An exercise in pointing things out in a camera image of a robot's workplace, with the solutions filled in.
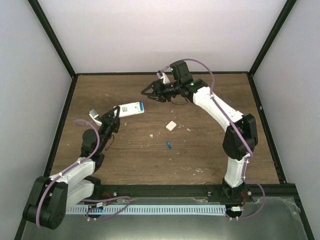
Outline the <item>white remote control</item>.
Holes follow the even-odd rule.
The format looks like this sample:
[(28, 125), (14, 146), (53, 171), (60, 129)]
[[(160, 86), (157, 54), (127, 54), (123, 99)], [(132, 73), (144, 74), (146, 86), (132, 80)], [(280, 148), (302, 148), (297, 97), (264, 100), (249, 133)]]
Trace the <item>white remote control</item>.
[(119, 114), (120, 118), (138, 115), (142, 113), (144, 112), (140, 112), (139, 101), (120, 105), (120, 114)]

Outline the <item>blue battery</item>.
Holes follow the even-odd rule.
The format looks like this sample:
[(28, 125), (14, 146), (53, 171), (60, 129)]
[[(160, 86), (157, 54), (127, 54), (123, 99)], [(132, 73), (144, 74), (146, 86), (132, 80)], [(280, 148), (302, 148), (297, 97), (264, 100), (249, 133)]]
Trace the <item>blue battery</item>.
[(168, 148), (169, 148), (170, 150), (172, 149), (172, 146), (171, 146), (171, 144), (170, 144), (169, 141), (166, 141), (166, 145), (168, 146)]
[(140, 108), (140, 112), (143, 113), (145, 111), (144, 104), (142, 101), (139, 101), (139, 108)]

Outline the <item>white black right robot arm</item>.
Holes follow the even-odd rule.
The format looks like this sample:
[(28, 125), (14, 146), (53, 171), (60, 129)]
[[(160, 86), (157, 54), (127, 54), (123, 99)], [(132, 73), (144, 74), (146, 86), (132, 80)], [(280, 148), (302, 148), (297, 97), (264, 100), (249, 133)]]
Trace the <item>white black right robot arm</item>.
[(256, 119), (252, 114), (244, 115), (225, 103), (214, 93), (212, 85), (200, 78), (194, 79), (187, 62), (188, 59), (181, 59), (168, 65), (173, 81), (169, 80), (164, 70), (159, 70), (157, 80), (143, 89), (141, 94), (161, 103), (182, 96), (217, 121), (224, 130), (222, 148), (228, 157), (221, 191), (223, 198), (232, 202), (244, 189), (247, 165), (258, 144)]

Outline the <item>black rear base frame rail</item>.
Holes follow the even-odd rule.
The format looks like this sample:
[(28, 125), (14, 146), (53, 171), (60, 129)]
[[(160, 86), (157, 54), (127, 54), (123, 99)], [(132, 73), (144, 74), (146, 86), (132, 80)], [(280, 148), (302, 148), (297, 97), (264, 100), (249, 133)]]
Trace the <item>black rear base frame rail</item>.
[[(77, 76), (135, 76), (135, 75), (156, 75), (156, 71), (149, 72), (80, 72)], [(208, 75), (208, 71), (191, 71), (192, 75)], [(248, 74), (248, 71), (213, 71), (213, 75)]]

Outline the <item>white battery compartment cover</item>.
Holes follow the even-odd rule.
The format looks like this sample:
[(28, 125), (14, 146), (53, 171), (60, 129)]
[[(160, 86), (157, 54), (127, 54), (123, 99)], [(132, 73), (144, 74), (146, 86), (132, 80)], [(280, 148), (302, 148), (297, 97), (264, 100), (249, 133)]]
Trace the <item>white battery compartment cover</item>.
[(177, 126), (177, 124), (171, 120), (166, 126), (165, 128), (168, 130), (168, 131), (172, 131), (175, 127)]

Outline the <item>black right base frame rail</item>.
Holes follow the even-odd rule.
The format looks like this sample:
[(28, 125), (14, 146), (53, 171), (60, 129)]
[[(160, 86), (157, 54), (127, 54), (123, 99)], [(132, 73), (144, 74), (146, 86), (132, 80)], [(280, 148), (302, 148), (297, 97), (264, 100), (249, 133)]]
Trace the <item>black right base frame rail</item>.
[(280, 161), (280, 157), (279, 157), (279, 154), (278, 154), (278, 151), (277, 151), (277, 148), (276, 148), (276, 145), (275, 145), (272, 133), (271, 133), (271, 129), (270, 129), (270, 126), (269, 126), (269, 123), (268, 123), (268, 120), (267, 120), (259, 93), (258, 93), (258, 90), (256, 87), (256, 84), (254, 81), (254, 77), (252, 74), (248, 73), (247, 78), (248, 78), (248, 82), (249, 82), (249, 85), (250, 85), (250, 88), (251, 88), (251, 91), (253, 94), (253, 98), (254, 98), (254, 101), (256, 104), (256, 108), (257, 108), (259, 117), (260, 117), (260, 121), (262, 124), (264, 135), (266, 137), (266, 141), (267, 141), (268, 148), (269, 148), (269, 151), (270, 151), (270, 154), (272, 157), (272, 161), (273, 161), (273, 165), (274, 165), (274, 168), (275, 168), (275, 171), (277, 174), (278, 181), (280, 184), (286, 184), (287, 178), (285, 176), (285, 173), (284, 173), (281, 161)]

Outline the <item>black base frame rail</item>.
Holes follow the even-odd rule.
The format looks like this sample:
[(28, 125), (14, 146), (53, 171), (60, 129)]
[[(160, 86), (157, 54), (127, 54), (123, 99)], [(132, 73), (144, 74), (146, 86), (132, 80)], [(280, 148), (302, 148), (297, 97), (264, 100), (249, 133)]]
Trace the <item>black base frame rail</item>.
[(72, 102), (73, 94), (74, 94), (74, 91), (75, 91), (75, 88), (76, 88), (76, 84), (77, 84), (77, 81), (78, 81), (78, 77), (79, 77), (78, 74), (76, 74), (75, 76), (72, 77), (72, 80), (71, 80), (71, 83), (70, 83), (70, 86), (69, 86), (69, 90), (68, 90), (68, 93), (67, 93), (67, 96), (66, 96), (66, 99), (65, 99), (65, 102), (64, 102), (63, 109), (62, 109), (62, 113), (61, 113), (61, 116), (60, 116), (60, 119), (59, 119), (59, 122), (58, 122), (57, 130), (56, 130), (56, 133), (55, 133), (55, 136), (54, 136), (54, 139), (53, 139), (53, 143), (52, 143), (52, 146), (51, 146), (51, 149), (50, 149), (50, 152), (49, 152), (47, 163), (46, 163), (46, 166), (45, 166), (45, 169), (44, 169), (44, 173), (43, 173), (44, 177), (49, 177), (50, 173), (52, 171), (53, 164), (54, 164), (55, 157), (56, 157), (57, 150), (58, 150), (58, 146), (59, 146), (59, 143), (60, 143), (60, 140), (61, 140), (61, 136), (62, 136), (62, 132), (63, 132), (63, 129), (64, 129), (64, 125), (65, 125), (65, 122), (66, 122), (66, 119), (67, 119), (67, 115), (68, 115), (68, 112), (69, 112), (69, 109), (70, 109), (70, 105), (71, 105), (71, 102)]
[[(77, 76), (135, 76), (135, 75), (156, 75), (156, 71), (149, 72), (80, 72)], [(208, 75), (208, 71), (191, 71), (192, 75)], [(248, 71), (213, 71), (213, 75), (248, 74)]]
[(268, 123), (268, 120), (267, 120), (259, 93), (258, 93), (258, 90), (256, 87), (256, 84), (254, 81), (254, 77), (252, 74), (248, 73), (247, 78), (248, 78), (248, 82), (249, 82), (249, 85), (250, 85), (250, 88), (251, 88), (251, 91), (253, 94), (253, 98), (254, 98), (254, 101), (256, 104), (256, 108), (257, 108), (259, 117), (260, 117), (260, 121), (262, 124), (264, 135), (266, 137), (266, 141), (267, 141), (268, 148), (269, 148), (269, 151), (270, 151), (270, 154), (272, 157), (272, 161), (273, 161), (273, 165), (274, 165), (274, 168), (275, 168), (275, 171), (277, 174), (278, 181), (280, 184), (286, 184), (287, 178), (285, 176), (285, 173), (284, 173), (281, 161), (280, 161), (280, 157), (279, 157), (279, 154), (278, 154), (278, 151), (277, 151), (277, 148), (276, 148), (276, 145), (275, 145), (272, 133), (271, 133), (271, 129), (270, 129), (270, 126), (269, 126), (269, 123)]

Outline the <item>black left corner frame post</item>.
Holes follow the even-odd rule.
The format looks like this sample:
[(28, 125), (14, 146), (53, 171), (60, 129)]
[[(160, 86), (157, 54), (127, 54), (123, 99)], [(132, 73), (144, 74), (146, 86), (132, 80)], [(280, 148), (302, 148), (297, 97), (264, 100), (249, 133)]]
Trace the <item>black left corner frame post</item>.
[(62, 61), (65, 69), (67, 70), (70, 77), (73, 79), (76, 76), (76, 73), (60, 43), (58, 37), (53, 30), (43, 8), (41, 7), (38, 0), (28, 0), (29, 5), (31, 6), (33, 12), (35, 13), (37, 19), (39, 20), (42, 28), (44, 29), (46, 35), (48, 36), (51, 44), (53, 45), (56, 53), (58, 54), (60, 60)]

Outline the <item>black corner frame post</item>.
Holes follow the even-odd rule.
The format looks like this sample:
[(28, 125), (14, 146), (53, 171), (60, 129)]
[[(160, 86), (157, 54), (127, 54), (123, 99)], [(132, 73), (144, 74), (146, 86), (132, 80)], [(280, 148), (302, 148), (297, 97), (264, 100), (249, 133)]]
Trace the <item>black corner frame post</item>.
[(294, 8), (297, 0), (286, 0), (278, 17), (276, 18), (267, 38), (265, 39), (257, 57), (255, 58), (248, 74), (253, 77), (257, 70), (259, 69), (261, 63), (263, 62), (265, 56), (267, 55), (269, 49), (271, 48), (273, 42), (275, 41), (278, 33), (282, 29), (284, 23), (286, 22), (288, 16), (290, 15), (292, 9)]
[(33, 12), (35, 13), (37, 19), (39, 20), (42, 28), (44, 29), (46, 35), (48, 36), (51, 44), (53, 45), (56, 53), (58, 54), (60, 60), (62, 61), (65, 69), (67, 70), (70, 77), (73, 79), (76, 76), (76, 73), (60, 43), (58, 37), (53, 30), (43, 8), (41, 7), (38, 0), (28, 0), (29, 5), (31, 6)]

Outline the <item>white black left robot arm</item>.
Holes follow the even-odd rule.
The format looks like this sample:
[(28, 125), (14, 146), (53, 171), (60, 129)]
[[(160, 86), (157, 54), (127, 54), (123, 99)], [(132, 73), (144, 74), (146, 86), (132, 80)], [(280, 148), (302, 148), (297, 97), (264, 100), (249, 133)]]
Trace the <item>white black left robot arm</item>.
[(22, 213), (24, 220), (54, 230), (71, 207), (86, 198), (91, 202), (101, 198), (102, 189), (95, 185), (99, 180), (90, 176), (101, 167), (103, 150), (119, 130), (120, 113), (118, 105), (102, 116), (94, 109), (89, 112), (92, 121), (83, 120), (90, 128), (82, 134), (79, 158), (59, 173), (34, 181)]

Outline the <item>black right corner frame post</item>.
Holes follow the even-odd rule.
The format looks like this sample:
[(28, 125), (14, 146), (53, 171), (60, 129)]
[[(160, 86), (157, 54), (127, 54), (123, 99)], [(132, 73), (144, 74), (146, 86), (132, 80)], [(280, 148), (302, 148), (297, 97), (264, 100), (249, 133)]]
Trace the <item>black right corner frame post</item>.
[(273, 42), (275, 41), (278, 33), (282, 29), (284, 23), (286, 22), (288, 16), (290, 15), (292, 9), (294, 8), (297, 0), (286, 0), (278, 17), (276, 18), (267, 38), (265, 39), (257, 57), (255, 58), (248, 74), (253, 77), (257, 70), (259, 69), (261, 63), (263, 62), (265, 56), (267, 55), (269, 49), (271, 48)]

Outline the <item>black left base frame rail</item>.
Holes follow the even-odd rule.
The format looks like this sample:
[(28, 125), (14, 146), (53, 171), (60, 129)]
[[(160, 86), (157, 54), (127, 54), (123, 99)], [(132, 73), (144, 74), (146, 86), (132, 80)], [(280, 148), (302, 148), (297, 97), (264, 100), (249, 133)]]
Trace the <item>black left base frame rail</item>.
[(44, 169), (44, 173), (43, 173), (44, 177), (49, 177), (50, 173), (52, 171), (53, 164), (54, 164), (55, 157), (56, 157), (57, 150), (58, 150), (58, 146), (59, 146), (59, 143), (60, 143), (60, 140), (61, 140), (61, 136), (62, 136), (62, 132), (63, 132), (63, 129), (64, 129), (64, 125), (65, 125), (65, 122), (66, 122), (66, 119), (67, 119), (67, 115), (68, 115), (68, 112), (69, 112), (69, 109), (70, 109), (70, 105), (71, 105), (71, 102), (72, 102), (73, 94), (74, 94), (74, 91), (75, 91), (75, 88), (76, 88), (76, 84), (77, 84), (77, 81), (78, 81), (78, 77), (79, 77), (78, 74), (76, 74), (75, 76), (72, 77), (72, 80), (71, 80), (71, 83), (70, 83), (70, 86), (69, 86), (69, 90), (68, 90), (68, 93), (67, 93), (67, 96), (66, 96), (66, 99), (65, 99), (65, 102), (64, 102), (63, 109), (62, 109), (62, 113), (61, 113), (61, 116), (60, 116), (60, 119), (59, 119), (59, 122), (58, 122), (57, 130), (56, 130), (56, 133), (55, 133), (55, 136), (54, 136), (54, 139), (53, 139), (53, 143), (52, 143), (52, 146), (51, 146), (51, 149), (50, 149), (50, 152), (49, 152), (47, 163), (46, 163), (46, 166), (45, 166), (45, 169)]

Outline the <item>grey metal front plate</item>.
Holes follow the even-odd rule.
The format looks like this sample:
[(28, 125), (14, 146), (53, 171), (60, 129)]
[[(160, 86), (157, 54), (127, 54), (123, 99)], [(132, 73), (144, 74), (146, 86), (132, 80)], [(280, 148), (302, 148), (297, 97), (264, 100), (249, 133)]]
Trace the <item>grey metal front plate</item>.
[(292, 198), (257, 197), (237, 221), (214, 215), (117, 215), (87, 221), (68, 214), (51, 230), (27, 223), (23, 240), (306, 240), (300, 210)]

